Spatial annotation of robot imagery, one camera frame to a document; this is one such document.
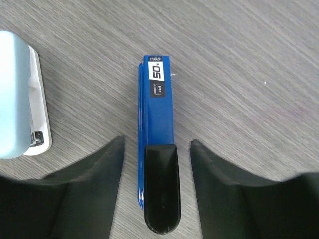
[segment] desk surface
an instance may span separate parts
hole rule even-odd
[[[318,1],[2,0],[0,6],[0,28],[18,33],[40,55],[53,137],[41,156],[0,161],[0,173],[39,178],[126,135],[111,238],[162,238],[147,229],[136,196],[137,67],[146,54],[170,55],[176,74],[182,219],[165,238],[200,236],[188,153],[194,138],[271,179],[319,169]]]

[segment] white label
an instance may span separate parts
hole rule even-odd
[[[165,81],[164,65],[162,61],[149,61],[149,79],[154,81]]]

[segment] stapler base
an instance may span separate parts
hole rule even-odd
[[[34,156],[46,152],[51,147],[52,137],[39,56],[32,47],[29,46],[29,48],[31,58],[31,77],[29,79],[30,125],[33,143],[24,155]]]

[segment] stapler label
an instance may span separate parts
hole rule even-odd
[[[165,97],[165,75],[163,57],[150,56],[148,58],[151,97]]]

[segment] blue stapler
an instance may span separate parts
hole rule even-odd
[[[52,143],[37,52],[0,31],[0,159],[46,152]]]
[[[169,56],[143,57],[138,101],[138,201],[146,225],[166,234],[181,217]]]

